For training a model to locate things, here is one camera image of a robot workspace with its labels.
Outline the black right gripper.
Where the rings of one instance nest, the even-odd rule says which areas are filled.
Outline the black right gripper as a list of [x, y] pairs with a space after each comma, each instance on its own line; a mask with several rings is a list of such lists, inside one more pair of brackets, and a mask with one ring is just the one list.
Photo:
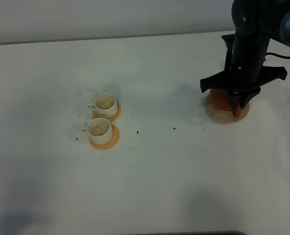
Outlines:
[[224, 70], [200, 80], [202, 92], [209, 89], [224, 89], [243, 93], [230, 94], [233, 115], [240, 115], [249, 101], [260, 92], [251, 92], [275, 79], [285, 80], [284, 67], [264, 66], [270, 38], [260, 34], [222, 36], [227, 46]]

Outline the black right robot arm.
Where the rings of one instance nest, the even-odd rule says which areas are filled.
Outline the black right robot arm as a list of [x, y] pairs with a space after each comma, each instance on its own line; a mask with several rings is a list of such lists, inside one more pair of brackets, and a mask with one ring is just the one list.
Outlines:
[[240, 118], [261, 86], [285, 80], [284, 67], [264, 66], [270, 40], [290, 47], [290, 0], [236, 0], [232, 5], [235, 34], [222, 38], [227, 46], [224, 70], [200, 81], [210, 103]]

